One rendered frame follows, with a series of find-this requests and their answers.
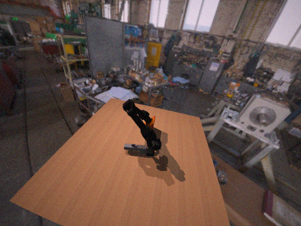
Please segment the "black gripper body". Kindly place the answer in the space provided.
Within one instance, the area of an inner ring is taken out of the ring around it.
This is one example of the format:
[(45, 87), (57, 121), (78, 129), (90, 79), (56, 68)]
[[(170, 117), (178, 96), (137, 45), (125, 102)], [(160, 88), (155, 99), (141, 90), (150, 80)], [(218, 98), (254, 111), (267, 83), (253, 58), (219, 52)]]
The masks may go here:
[(146, 156), (152, 156), (154, 157), (154, 150), (152, 148), (151, 143), (147, 143), (148, 149), (146, 150)]

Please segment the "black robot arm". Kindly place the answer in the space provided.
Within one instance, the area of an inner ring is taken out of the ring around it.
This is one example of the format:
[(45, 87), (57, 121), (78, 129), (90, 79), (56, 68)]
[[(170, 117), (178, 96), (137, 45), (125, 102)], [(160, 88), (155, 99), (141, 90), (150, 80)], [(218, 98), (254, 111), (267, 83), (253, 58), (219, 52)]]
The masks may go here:
[(140, 128), (142, 137), (146, 140), (146, 142), (151, 143), (154, 151), (159, 150), (162, 144), (160, 139), (156, 139), (156, 134), (153, 131), (153, 129), (149, 128), (149, 126), (145, 125), (142, 121), (145, 120), (146, 124), (151, 123), (152, 118), (149, 117), (150, 114), (147, 111), (140, 110), (139, 108), (137, 108), (131, 99), (128, 99), (122, 105), (123, 110), (127, 112), (127, 114)]

